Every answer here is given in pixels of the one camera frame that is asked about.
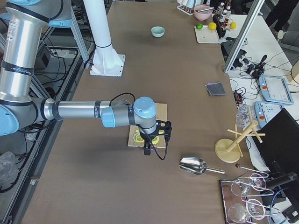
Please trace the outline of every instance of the lime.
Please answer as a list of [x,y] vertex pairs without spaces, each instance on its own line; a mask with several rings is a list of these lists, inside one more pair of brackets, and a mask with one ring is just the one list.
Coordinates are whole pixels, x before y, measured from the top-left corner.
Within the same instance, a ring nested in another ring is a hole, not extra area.
[[199,24],[196,25],[196,29],[202,29],[202,27],[203,27],[203,26],[202,26],[201,23],[199,23]]
[[216,23],[211,22],[211,23],[209,23],[208,27],[209,27],[209,29],[214,30],[214,29],[216,29],[217,25],[216,25]]
[[237,26],[237,24],[236,24],[235,22],[232,22],[232,23],[230,24],[230,28],[231,28],[231,29],[236,28],[236,26]]

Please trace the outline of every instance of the white table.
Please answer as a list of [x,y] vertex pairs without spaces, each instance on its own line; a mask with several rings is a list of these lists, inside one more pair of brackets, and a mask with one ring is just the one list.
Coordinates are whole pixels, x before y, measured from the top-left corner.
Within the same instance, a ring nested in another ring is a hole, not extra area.
[[[232,20],[237,23],[237,27],[232,30],[229,34],[230,37],[236,38],[241,30],[242,24],[244,23],[246,16],[245,15],[232,15]],[[251,61],[259,63],[264,55],[267,55],[267,65],[265,66],[265,75],[270,76],[284,76],[287,83],[290,84],[285,77],[290,74],[290,70],[292,68],[291,63],[289,63],[288,58],[285,56],[283,50],[278,44],[277,40],[269,30],[267,24],[261,16],[257,16],[255,22],[247,35],[248,44],[246,46],[242,46],[242,49],[247,52],[246,57],[251,58]],[[245,87],[248,92],[256,94],[257,91],[251,89],[251,81],[249,79],[240,79],[240,72],[246,69],[246,66],[243,66],[240,70],[231,70],[228,72],[228,75],[231,79],[232,90],[239,89],[240,87]],[[242,75],[246,77],[250,77],[250,75],[245,72]],[[289,85],[290,91],[299,91],[298,87]],[[246,94],[247,98],[255,98],[255,95]],[[293,93],[292,98],[294,100],[294,105],[285,105],[287,111],[295,118],[299,119],[299,94]],[[262,95],[259,93],[256,99],[246,99],[245,102],[247,105],[254,105],[254,103],[258,100],[264,101]],[[250,155],[255,155],[258,151],[254,142],[251,142],[252,146],[250,149]],[[255,156],[251,156],[252,163],[255,167],[258,167],[259,160],[256,161]],[[287,199],[285,202],[278,203],[275,205],[276,208],[279,208],[281,211],[285,210],[291,205],[290,201]]]

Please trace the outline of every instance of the black monitor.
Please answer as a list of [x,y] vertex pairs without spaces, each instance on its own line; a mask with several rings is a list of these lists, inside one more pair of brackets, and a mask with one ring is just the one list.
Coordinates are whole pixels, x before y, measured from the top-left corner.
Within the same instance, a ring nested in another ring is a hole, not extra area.
[[[253,139],[271,173],[294,172],[299,175],[299,124],[289,112],[282,109],[258,132],[266,134],[261,137],[262,143],[256,137]],[[285,188],[292,206],[299,211],[299,180],[281,187]]]

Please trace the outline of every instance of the metal scoop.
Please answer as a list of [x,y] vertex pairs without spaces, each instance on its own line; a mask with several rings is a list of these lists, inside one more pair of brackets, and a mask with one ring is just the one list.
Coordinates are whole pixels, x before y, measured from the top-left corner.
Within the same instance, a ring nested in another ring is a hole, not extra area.
[[183,157],[179,162],[179,167],[196,175],[201,175],[206,170],[225,174],[223,170],[206,167],[206,162],[198,157]]

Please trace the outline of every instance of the black pants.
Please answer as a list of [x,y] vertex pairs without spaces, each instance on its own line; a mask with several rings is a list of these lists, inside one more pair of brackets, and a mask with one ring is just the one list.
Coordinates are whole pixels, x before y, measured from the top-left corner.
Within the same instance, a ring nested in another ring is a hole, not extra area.
[[274,29],[277,32],[282,30],[282,27],[288,22],[292,11],[297,6],[298,2],[299,0],[279,0],[265,20],[268,27],[277,20]]

